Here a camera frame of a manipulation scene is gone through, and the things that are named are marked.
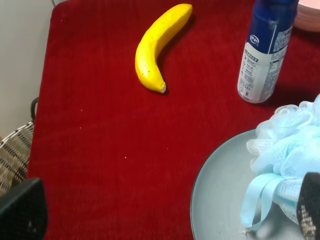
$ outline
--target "banana tip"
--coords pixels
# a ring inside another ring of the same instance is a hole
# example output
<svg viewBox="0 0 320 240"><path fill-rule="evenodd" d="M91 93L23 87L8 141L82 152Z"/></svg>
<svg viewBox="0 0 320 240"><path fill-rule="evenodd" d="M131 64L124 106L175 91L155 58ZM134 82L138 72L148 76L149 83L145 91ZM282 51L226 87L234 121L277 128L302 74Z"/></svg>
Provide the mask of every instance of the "banana tip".
<svg viewBox="0 0 320 240"><path fill-rule="evenodd" d="M166 86L166 85L164 85L164 87L161 89L161 91L160 91L160 92L161 92L162 94L164 94L164 93L166 92L166 90L167 90L167 86Z"/></svg>

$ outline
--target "stacked plates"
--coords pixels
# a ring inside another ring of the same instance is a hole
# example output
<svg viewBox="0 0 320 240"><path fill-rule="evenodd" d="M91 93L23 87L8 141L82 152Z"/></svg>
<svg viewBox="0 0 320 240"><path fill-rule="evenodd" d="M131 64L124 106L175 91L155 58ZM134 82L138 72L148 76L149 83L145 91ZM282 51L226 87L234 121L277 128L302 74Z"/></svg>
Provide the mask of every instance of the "stacked plates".
<svg viewBox="0 0 320 240"><path fill-rule="evenodd" d="M320 0L299 0L294 26L305 31L320 32Z"/></svg>

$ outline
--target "light blue ribbon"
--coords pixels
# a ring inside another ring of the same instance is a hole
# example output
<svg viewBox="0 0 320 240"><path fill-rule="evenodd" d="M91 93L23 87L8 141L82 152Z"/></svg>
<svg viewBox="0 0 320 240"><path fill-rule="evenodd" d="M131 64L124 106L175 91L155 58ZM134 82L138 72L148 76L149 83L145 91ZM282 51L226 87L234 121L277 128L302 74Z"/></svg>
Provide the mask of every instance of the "light blue ribbon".
<svg viewBox="0 0 320 240"><path fill-rule="evenodd" d="M241 222L246 228L253 231L260 228L270 211L275 190L283 180L281 175L274 173L262 174L252 180L245 192L240 211ZM259 199L261 199L261 218L258 223L253 224Z"/></svg>

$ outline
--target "plate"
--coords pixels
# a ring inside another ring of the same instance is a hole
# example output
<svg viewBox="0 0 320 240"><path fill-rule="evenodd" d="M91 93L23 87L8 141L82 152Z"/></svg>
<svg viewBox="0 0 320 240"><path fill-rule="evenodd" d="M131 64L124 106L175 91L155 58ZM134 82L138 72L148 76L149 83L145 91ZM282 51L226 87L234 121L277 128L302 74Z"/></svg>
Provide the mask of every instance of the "plate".
<svg viewBox="0 0 320 240"><path fill-rule="evenodd" d="M249 183L253 158L247 141L254 130L240 133L220 145L201 167L191 194L190 218L195 240L303 240L300 228L276 204L257 232L247 232L240 208Z"/></svg>
<svg viewBox="0 0 320 240"><path fill-rule="evenodd" d="M299 0L294 26L309 32L320 32L320 1Z"/></svg>

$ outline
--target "white wall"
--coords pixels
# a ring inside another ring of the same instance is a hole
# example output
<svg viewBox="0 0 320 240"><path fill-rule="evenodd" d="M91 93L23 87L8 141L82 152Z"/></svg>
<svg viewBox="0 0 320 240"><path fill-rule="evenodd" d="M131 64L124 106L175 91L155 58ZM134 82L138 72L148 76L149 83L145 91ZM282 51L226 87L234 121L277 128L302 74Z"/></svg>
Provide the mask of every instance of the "white wall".
<svg viewBox="0 0 320 240"><path fill-rule="evenodd" d="M31 120L30 103L39 95L52 10L51 0L0 0L3 138Z"/></svg>
<svg viewBox="0 0 320 240"><path fill-rule="evenodd" d="M57 4L59 4L59 3L62 3L62 2L64 2L64 1L66 1L66 0L53 0L53 2L54 2L55 5L57 5Z"/></svg>

